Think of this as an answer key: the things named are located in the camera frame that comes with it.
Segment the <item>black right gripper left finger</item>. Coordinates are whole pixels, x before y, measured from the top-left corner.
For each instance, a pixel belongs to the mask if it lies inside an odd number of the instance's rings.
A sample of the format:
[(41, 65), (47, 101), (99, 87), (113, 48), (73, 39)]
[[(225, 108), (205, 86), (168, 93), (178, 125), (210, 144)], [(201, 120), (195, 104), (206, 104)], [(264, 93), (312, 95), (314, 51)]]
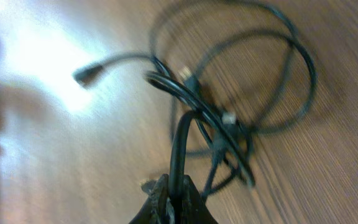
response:
[(163, 174), (155, 183), (147, 200), (129, 224), (169, 223), (166, 212), (168, 200), (168, 174)]

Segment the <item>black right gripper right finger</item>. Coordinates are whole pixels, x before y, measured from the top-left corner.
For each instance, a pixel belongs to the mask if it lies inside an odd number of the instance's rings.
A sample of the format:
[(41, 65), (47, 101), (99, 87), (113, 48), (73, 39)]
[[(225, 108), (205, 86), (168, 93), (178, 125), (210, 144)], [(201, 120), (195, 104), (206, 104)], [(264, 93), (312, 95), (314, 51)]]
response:
[(184, 176), (180, 224), (218, 224), (189, 175)]

